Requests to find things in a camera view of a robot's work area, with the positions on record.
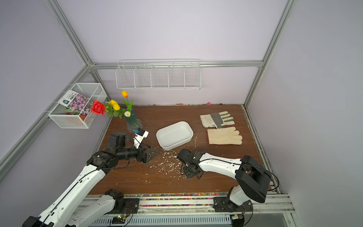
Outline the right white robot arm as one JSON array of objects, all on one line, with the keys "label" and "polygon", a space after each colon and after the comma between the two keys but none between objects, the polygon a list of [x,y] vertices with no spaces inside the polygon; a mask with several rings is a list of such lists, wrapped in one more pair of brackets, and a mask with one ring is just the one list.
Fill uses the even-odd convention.
[{"label": "right white robot arm", "polygon": [[215,212],[252,211],[251,202],[265,203],[272,174],[251,156],[228,159],[204,151],[192,153],[182,149],[177,158],[185,165],[182,170],[188,179],[201,178],[205,172],[214,172],[237,181],[225,197],[213,198]]}]

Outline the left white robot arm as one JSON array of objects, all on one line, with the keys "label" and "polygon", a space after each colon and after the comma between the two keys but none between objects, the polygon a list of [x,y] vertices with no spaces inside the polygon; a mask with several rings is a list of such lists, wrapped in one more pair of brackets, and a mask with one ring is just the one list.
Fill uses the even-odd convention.
[{"label": "left white robot arm", "polygon": [[94,153],[83,167],[81,173],[62,193],[62,195],[39,216],[30,216],[23,223],[24,227],[87,227],[99,217],[108,213],[124,213],[126,216],[138,210],[139,200],[125,199],[124,194],[110,189],[92,205],[75,212],[89,192],[111,170],[119,170],[120,160],[148,163],[159,155],[143,140],[148,131],[138,128],[134,138],[127,133],[117,131],[109,136],[107,146]]}]

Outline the white plastic storage box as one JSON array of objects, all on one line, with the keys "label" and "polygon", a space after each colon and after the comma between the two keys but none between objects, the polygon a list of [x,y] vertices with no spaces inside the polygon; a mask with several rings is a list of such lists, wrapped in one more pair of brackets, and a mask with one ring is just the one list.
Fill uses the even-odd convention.
[{"label": "white plastic storage box", "polygon": [[170,151],[192,140],[194,132],[185,121],[180,121],[159,129],[156,133],[161,148]]}]

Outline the beige canvas work glove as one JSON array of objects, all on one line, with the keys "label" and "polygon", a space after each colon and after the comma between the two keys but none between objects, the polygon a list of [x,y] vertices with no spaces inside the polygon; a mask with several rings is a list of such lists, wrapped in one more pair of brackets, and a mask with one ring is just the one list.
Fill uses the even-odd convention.
[{"label": "beige canvas work glove", "polygon": [[243,137],[235,127],[207,130],[209,144],[242,145]]}]

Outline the grey striped work glove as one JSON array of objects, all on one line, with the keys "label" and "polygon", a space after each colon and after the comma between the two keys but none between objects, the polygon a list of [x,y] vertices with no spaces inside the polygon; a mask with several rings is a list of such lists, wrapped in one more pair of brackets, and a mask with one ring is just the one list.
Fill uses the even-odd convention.
[{"label": "grey striped work glove", "polygon": [[234,118],[229,114],[228,111],[200,115],[200,119],[203,127],[205,128],[215,127],[216,129],[220,129],[223,126],[235,124]]}]

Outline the glass vase with flowers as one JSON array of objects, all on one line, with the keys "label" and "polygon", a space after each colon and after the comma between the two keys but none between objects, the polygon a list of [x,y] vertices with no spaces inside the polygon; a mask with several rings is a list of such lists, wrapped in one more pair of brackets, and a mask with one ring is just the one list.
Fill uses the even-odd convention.
[{"label": "glass vase with flowers", "polygon": [[127,122],[127,129],[130,133],[136,130],[143,129],[143,125],[140,119],[136,117],[135,111],[133,110],[133,100],[128,100],[127,91],[122,91],[123,103],[125,108],[121,108],[120,104],[115,100],[110,100],[108,102],[101,103],[97,100],[94,101],[91,112],[96,115],[107,116],[109,118],[120,118],[125,119]]}]

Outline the purple potted flowers with card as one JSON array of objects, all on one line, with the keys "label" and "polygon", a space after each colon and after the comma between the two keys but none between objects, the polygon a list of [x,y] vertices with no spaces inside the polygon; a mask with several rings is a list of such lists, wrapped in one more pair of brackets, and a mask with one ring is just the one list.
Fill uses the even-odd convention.
[{"label": "purple potted flowers with card", "polygon": [[62,96],[58,101],[58,104],[65,107],[67,114],[77,115],[82,121],[85,121],[86,117],[91,112],[93,101],[70,89]]}]

